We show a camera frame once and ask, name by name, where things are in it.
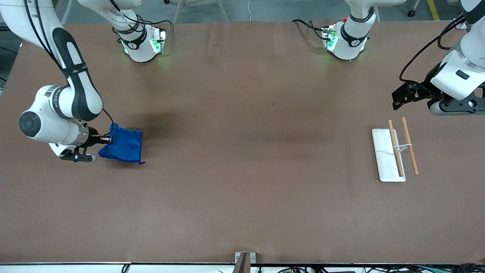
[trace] yellow floor stripe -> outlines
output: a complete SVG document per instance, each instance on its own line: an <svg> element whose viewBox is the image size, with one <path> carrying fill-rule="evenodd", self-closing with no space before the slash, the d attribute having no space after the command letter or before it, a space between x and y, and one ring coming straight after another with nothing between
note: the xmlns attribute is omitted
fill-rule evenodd
<svg viewBox="0 0 485 273"><path fill-rule="evenodd" d="M428 0L429 9L431 10L431 15L433 20L439 21L438 10L436 10L435 2L433 0Z"/></svg>

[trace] chair leg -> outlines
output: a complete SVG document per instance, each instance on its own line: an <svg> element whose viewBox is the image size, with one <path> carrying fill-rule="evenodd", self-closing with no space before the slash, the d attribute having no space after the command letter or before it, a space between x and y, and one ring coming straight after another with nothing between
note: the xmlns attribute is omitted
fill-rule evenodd
<svg viewBox="0 0 485 273"><path fill-rule="evenodd" d="M177 19L180 16L180 12L182 11L182 6L184 2L185 0L178 0L177 11L175 12L174 24L177 22Z"/></svg>
<svg viewBox="0 0 485 273"><path fill-rule="evenodd" d="M229 19L227 18L226 10L224 9L224 6L222 5L221 0L217 0L217 4L219 5L219 8L221 9L222 17L224 17L224 21L229 22Z"/></svg>

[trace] white cable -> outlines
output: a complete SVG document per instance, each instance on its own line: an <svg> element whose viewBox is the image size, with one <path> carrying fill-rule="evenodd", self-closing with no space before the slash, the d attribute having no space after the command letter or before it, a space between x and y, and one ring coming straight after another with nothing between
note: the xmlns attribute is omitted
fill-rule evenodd
<svg viewBox="0 0 485 273"><path fill-rule="evenodd" d="M252 20L253 20L253 18L251 17L251 10L249 10L249 3L250 3L250 2L251 2L251 0L249 0L249 1L247 2L247 11L249 12L249 21L252 21Z"/></svg>

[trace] wooden dowel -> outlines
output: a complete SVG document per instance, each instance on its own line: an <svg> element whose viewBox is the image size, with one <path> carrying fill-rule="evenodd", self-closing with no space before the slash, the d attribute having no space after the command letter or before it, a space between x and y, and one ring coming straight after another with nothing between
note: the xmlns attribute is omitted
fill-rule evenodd
<svg viewBox="0 0 485 273"><path fill-rule="evenodd" d="M406 137L406 144L411 144L411 138L409 137L409 131L407 130L406 118L402 117L401 121L403 122L404 136ZM419 174L418 165L416 164L416 159L414 158L413 145L408 145L407 149L409 150L409 157L411 158L411 165L413 166L414 175L418 175Z"/></svg>
<svg viewBox="0 0 485 273"><path fill-rule="evenodd" d="M401 158L399 157L399 152L397 150L397 144L396 144L396 136L394 135L394 126L392 126L392 120L388 120L389 124L389 132L391 134L391 141L392 141L392 146L394 150L394 158L396 158L396 164L397 164L397 171L399 173L399 176L404 176L403 168L401 166Z"/></svg>

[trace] blue cloth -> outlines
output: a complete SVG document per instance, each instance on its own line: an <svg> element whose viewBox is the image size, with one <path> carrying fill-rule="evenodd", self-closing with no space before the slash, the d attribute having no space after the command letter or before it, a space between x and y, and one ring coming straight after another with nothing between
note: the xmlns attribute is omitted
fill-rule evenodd
<svg viewBox="0 0 485 273"><path fill-rule="evenodd" d="M106 144L101 148L97 153L99 156L125 162L138 162L138 164L145 163L141 162L141 131L127 130L119 126L118 123L111 124L110 131L110 136L113 137L113 144Z"/></svg>

